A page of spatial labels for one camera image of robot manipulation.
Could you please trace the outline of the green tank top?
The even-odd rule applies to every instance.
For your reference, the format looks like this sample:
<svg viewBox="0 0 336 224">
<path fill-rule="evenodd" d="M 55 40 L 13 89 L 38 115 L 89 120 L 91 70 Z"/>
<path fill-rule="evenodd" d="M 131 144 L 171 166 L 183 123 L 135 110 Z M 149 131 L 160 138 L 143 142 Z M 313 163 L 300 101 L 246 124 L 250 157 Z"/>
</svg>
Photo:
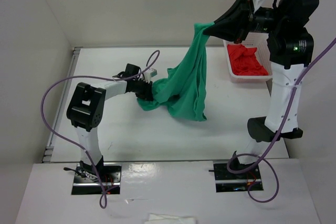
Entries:
<svg viewBox="0 0 336 224">
<path fill-rule="evenodd" d="M 206 99 L 208 35 L 205 29 L 211 23 L 194 24 L 194 37 L 182 61 L 174 68 L 168 68 L 166 78 L 156 80 L 152 85 L 153 101 L 138 99 L 144 111 L 165 106 L 168 113 L 178 119 L 203 122 Z"/>
</svg>

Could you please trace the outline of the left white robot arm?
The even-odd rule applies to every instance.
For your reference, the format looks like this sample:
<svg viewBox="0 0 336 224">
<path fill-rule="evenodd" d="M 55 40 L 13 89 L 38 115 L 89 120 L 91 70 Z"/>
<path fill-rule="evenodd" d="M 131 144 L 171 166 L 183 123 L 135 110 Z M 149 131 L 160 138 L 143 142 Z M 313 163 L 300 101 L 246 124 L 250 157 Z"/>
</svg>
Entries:
<svg viewBox="0 0 336 224">
<path fill-rule="evenodd" d="M 104 176 L 104 160 L 99 148 L 98 125 L 102 121 L 107 100 L 128 92 L 144 101 L 153 101 L 152 81 L 129 79 L 104 81 L 95 85 L 77 84 L 70 100 L 66 116 L 76 129 L 81 150 L 80 167 L 93 182 Z"/>
</svg>

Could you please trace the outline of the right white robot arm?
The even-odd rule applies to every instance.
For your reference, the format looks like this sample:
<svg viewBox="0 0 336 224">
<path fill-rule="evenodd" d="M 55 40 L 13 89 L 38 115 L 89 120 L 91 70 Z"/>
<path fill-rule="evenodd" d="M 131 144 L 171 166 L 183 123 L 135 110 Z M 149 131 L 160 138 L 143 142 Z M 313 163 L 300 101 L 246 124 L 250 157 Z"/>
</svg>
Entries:
<svg viewBox="0 0 336 224">
<path fill-rule="evenodd" d="M 314 40 L 305 25 L 319 0 L 274 0 L 271 8 L 263 0 L 236 0 L 232 7 L 204 30 L 205 35 L 240 44 L 249 33 L 268 35 L 272 70 L 268 114 L 251 118 L 247 130 L 256 142 L 273 146 L 280 138 L 303 135 L 297 122 L 303 73 L 311 63 Z"/>
</svg>

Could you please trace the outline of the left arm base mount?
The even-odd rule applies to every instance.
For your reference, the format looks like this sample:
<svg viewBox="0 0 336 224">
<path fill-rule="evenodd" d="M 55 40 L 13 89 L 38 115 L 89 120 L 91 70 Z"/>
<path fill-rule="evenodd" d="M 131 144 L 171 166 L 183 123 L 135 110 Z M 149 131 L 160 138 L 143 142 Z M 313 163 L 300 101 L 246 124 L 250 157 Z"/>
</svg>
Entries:
<svg viewBox="0 0 336 224">
<path fill-rule="evenodd" d="M 64 167 L 64 171 L 72 172 L 74 179 L 72 183 L 72 195 L 101 195 L 102 188 L 95 174 L 84 171 L 78 164 L 76 168 Z M 121 183 L 121 165 L 106 165 L 101 173 L 100 179 L 107 195 L 119 195 Z"/>
</svg>

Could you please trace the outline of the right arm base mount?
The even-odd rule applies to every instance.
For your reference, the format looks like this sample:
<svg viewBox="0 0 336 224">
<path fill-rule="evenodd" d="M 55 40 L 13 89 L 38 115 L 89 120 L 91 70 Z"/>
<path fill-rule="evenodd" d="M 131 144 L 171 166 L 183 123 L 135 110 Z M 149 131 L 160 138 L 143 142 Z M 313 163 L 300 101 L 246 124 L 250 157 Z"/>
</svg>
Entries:
<svg viewBox="0 0 336 224">
<path fill-rule="evenodd" d="M 251 191 L 264 189 L 258 166 L 246 173 L 233 174 L 227 170 L 226 162 L 214 162 L 213 167 L 208 171 L 214 175 L 217 193 L 247 191 L 249 186 L 251 186 Z"/>
</svg>

